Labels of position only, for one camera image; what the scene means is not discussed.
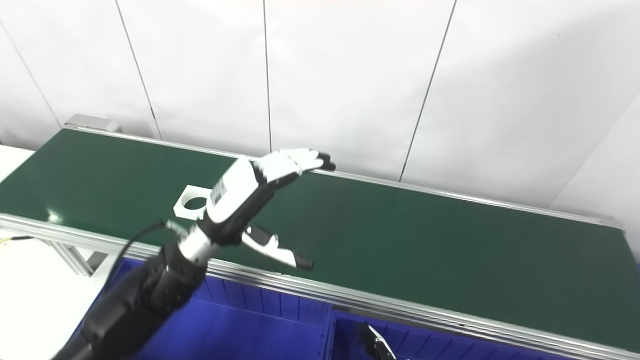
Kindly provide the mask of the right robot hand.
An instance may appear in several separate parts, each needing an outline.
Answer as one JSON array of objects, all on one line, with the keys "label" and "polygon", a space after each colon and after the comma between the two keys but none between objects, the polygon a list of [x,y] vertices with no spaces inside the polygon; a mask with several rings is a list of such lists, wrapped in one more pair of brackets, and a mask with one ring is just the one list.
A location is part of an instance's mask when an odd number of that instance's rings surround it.
[{"label": "right robot hand", "polygon": [[365,352],[374,360],[397,360],[397,357],[386,339],[367,322],[356,324],[359,340]]}]

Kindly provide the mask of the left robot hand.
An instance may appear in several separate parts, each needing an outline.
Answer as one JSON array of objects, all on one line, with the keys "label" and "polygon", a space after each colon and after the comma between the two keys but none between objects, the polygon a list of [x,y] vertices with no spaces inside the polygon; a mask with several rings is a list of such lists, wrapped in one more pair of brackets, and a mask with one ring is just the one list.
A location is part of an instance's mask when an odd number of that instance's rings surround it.
[{"label": "left robot hand", "polygon": [[281,264],[310,271],[313,260],[252,221],[276,191],[313,170],[335,171],[336,164],[328,153],[309,148],[281,149],[254,160],[239,157],[211,190],[198,227],[218,246],[243,244]]}]

